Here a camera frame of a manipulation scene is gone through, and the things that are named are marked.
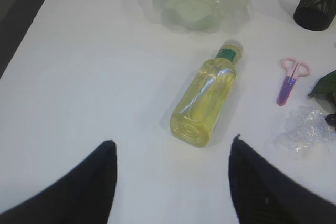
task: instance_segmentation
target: crumpled plastic bag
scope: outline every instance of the crumpled plastic bag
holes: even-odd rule
[[[325,120],[322,111],[300,106],[286,119],[286,131],[275,139],[275,145],[282,145],[294,151],[297,157],[303,157],[315,143],[336,140],[334,128]]]

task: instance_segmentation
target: scissors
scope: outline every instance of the scissors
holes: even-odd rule
[[[287,71],[284,83],[282,84],[277,104],[279,106],[285,105],[290,92],[292,91],[296,80],[299,77],[308,76],[310,74],[309,66],[304,62],[299,62],[294,58],[285,58],[281,61],[282,67]]]

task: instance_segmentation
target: green leaf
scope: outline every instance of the green leaf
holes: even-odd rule
[[[313,97],[316,94],[327,94],[336,90],[336,70],[322,77],[308,95]]]

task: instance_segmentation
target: table surface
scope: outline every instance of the table surface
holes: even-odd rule
[[[242,138],[285,174],[336,203],[335,148],[303,159],[273,148],[316,79],[334,70],[336,25],[295,24],[299,0],[251,0],[240,27],[215,33],[161,22],[151,0],[45,0],[0,79],[0,212],[43,190],[102,141],[118,148],[110,223],[238,223],[228,185],[232,139]],[[210,145],[175,139],[170,115],[200,65],[226,39],[244,55]],[[279,60],[307,62],[286,106]]]

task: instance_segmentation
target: yellow bottle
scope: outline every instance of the yellow bottle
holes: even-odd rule
[[[235,82],[235,65],[242,53],[241,44],[230,40],[215,59],[203,63],[170,119],[175,137],[197,147],[207,145]]]

